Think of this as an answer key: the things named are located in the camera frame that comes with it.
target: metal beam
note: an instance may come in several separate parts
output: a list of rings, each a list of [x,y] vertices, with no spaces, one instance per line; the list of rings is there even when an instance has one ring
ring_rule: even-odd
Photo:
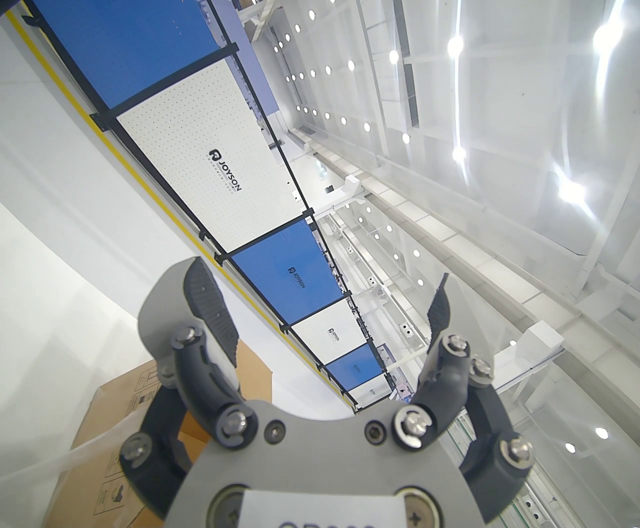
[[[618,185],[616,186],[616,190],[611,198],[611,202],[609,203],[607,212],[602,220],[602,224],[598,227],[595,240],[582,263],[582,268],[578,273],[578,278],[573,284],[572,294],[574,297],[577,297],[582,291],[582,288],[584,288],[584,285],[595,267],[596,262],[598,262],[598,258],[602,253],[604,245],[607,243],[611,229],[616,223],[616,220],[620,215],[620,211],[622,211],[622,207],[625,205],[625,201],[629,195],[631,185],[634,182],[638,169],[640,169],[640,126],[636,129],[636,135],[631,143],[627,162],[625,163],[624,169],[622,169],[622,174],[620,175]]]

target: ceiling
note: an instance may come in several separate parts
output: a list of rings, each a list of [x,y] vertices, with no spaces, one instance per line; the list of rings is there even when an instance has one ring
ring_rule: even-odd
[[[593,37],[612,10],[624,29],[603,87]],[[638,24],[631,0],[284,0],[261,38],[278,74],[296,76],[278,101],[289,126],[306,124],[579,300],[597,262],[627,284],[640,273]],[[458,60],[447,52],[456,25]],[[583,202],[559,196],[567,180],[584,188]]]

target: screw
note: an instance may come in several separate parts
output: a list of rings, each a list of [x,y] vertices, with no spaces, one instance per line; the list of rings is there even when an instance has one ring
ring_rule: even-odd
[[[462,352],[467,349],[467,340],[459,335],[449,336],[449,347],[456,352]]]
[[[267,444],[276,445],[284,440],[287,430],[280,420],[272,420],[264,428],[264,439]]]
[[[387,439],[384,425],[376,420],[370,421],[364,428],[364,436],[370,444],[380,445]]]
[[[242,411],[233,411],[225,418],[222,431],[227,436],[237,436],[246,429],[246,416]]]
[[[135,433],[131,435],[120,449],[120,454],[124,460],[131,462],[131,467],[136,468],[142,465],[151,453],[152,440],[146,433]]]
[[[402,423],[407,434],[416,438],[424,436],[424,433],[427,432],[426,420],[416,412],[408,413]]]
[[[175,334],[175,340],[183,345],[190,343],[194,339],[196,339],[196,329],[191,326],[185,326]]]
[[[516,462],[531,460],[533,447],[530,442],[519,436],[509,442],[509,456]]]
[[[472,374],[481,378],[489,378],[491,376],[491,365],[483,359],[473,358],[471,360]]]

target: pegboard panel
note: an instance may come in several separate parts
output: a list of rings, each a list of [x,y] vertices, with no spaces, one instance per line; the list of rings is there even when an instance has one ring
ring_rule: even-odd
[[[226,61],[118,117],[228,252],[300,215]]]
[[[218,49],[193,0],[34,3],[110,108]]]
[[[347,299],[294,324],[291,328],[324,364],[354,350],[365,340]]]
[[[233,261],[286,323],[294,323],[342,296],[304,219],[239,252]]]
[[[342,384],[344,390],[353,390],[382,374],[382,368],[368,344],[329,363],[326,369]]]

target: recessed light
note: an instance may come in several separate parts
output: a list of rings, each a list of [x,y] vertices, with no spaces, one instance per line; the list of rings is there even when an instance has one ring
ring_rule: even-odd
[[[593,35],[593,47],[600,55],[609,55],[622,38],[624,26],[620,19],[610,20],[603,24]]]
[[[462,40],[462,37],[456,35],[447,44],[447,53],[452,59],[457,59],[462,53],[462,48],[465,46],[465,41]]]
[[[451,155],[456,162],[462,163],[467,157],[467,151],[462,147],[456,147],[451,152]]]
[[[584,201],[584,187],[568,179],[560,183],[559,194],[560,198],[570,204],[579,204]]]

